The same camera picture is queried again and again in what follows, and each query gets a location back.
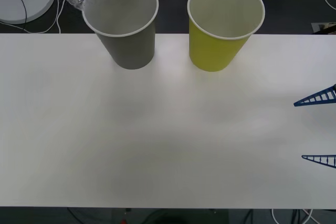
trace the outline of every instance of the floor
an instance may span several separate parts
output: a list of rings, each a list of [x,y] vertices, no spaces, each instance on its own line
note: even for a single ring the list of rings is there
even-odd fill
[[[270,210],[257,209],[253,211],[253,221],[246,219],[249,210],[209,210],[209,209],[131,209],[126,215],[121,208],[71,208],[77,221],[66,208],[28,208],[28,207],[2,207],[0,208],[0,223],[5,224],[119,224],[126,217],[128,224],[250,224],[250,223],[274,223]],[[290,224],[292,210],[275,210],[275,216],[280,224]],[[314,210],[312,216],[320,224],[335,224],[336,212],[326,210]],[[301,223],[306,215],[300,212]]]

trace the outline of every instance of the gray paper cup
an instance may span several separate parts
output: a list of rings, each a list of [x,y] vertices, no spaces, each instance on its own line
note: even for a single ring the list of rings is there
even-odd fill
[[[86,24],[122,68],[139,69],[154,56],[159,0],[85,0]]]

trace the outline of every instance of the white table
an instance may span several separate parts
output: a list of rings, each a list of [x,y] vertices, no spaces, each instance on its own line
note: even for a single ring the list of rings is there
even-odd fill
[[[0,206],[334,208],[336,36],[254,35],[223,71],[188,35],[140,70],[95,35],[0,35]]]

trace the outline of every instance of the black cable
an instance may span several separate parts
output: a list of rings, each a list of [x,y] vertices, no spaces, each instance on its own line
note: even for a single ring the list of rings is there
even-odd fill
[[[70,210],[70,208],[67,207],[67,210],[69,211],[69,213],[75,218],[76,221],[78,221],[80,224],[85,224],[84,222],[82,222],[80,219],[78,219],[78,217]]]
[[[251,213],[251,224],[253,224],[253,214],[254,214],[254,210],[252,209],[252,213]]]
[[[23,24],[23,28],[21,30],[21,33],[23,33],[23,31],[25,30],[26,28],[26,24],[27,24],[27,9],[26,9],[26,5],[25,3],[23,2],[23,0],[21,0],[22,4],[23,4],[23,7],[25,9],[25,23]]]
[[[298,209],[298,224],[301,223],[301,214],[300,214],[300,209]]]
[[[249,210],[245,216],[245,218],[242,221],[242,224],[246,224],[248,217],[250,217],[250,215],[253,215],[253,209]]]
[[[291,220],[291,224],[295,224],[295,219],[296,219],[296,215],[297,215],[297,210],[294,209],[293,212],[292,212],[292,220]]]

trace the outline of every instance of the cup rim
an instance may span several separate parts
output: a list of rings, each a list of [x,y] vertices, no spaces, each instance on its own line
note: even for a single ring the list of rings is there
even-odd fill
[[[85,13],[84,13],[84,9],[82,9],[82,16],[83,16],[83,19],[85,21],[85,23],[97,34],[100,34],[100,35],[104,35],[106,37],[112,37],[112,38],[122,38],[122,37],[127,37],[127,36],[131,36],[131,35],[134,35],[134,34],[137,34],[139,32],[141,32],[142,30],[145,30],[153,21],[154,19],[156,18],[157,16],[157,12],[159,11],[159,0],[156,0],[156,9],[155,9],[155,12],[153,14],[153,17],[151,18],[151,20],[146,24],[144,25],[143,27],[139,28],[138,30],[135,30],[131,33],[128,33],[128,34],[106,34],[106,33],[103,33],[97,29],[95,29],[93,26],[91,26],[91,24],[88,22],[88,20],[86,19],[85,17]]]
[[[191,0],[188,0],[188,4],[187,4],[187,10],[188,10],[188,15],[189,15],[190,20],[193,22],[193,24],[194,24],[199,30],[201,30],[201,31],[204,32],[205,34],[208,34],[209,36],[214,37],[214,38],[217,38],[217,39],[222,39],[222,40],[238,40],[238,39],[244,39],[244,38],[247,38],[247,37],[251,36],[252,34],[254,34],[254,33],[261,27],[261,25],[263,24],[264,19],[265,19],[265,6],[264,6],[264,3],[263,3],[263,0],[259,0],[260,3],[261,3],[261,6],[262,6],[263,16],[262,16],[262,18],[261,18],[261,21],[260,21],[259,25],[258,25],[253,31],[249,32],[248,34],[239,36],[239,37],[221,37],[221,36],[218,36],[218,35],[214,35],[214,34],[212,34],[212,33],[209,33],[208,31],[204,30],[202,27],[200,27],[200,26],[196,23],[196,21],[194,20],[194,18],[193,18],[192,15],[191,15],[191,12],[190,12],[190,1],[191,1]]]

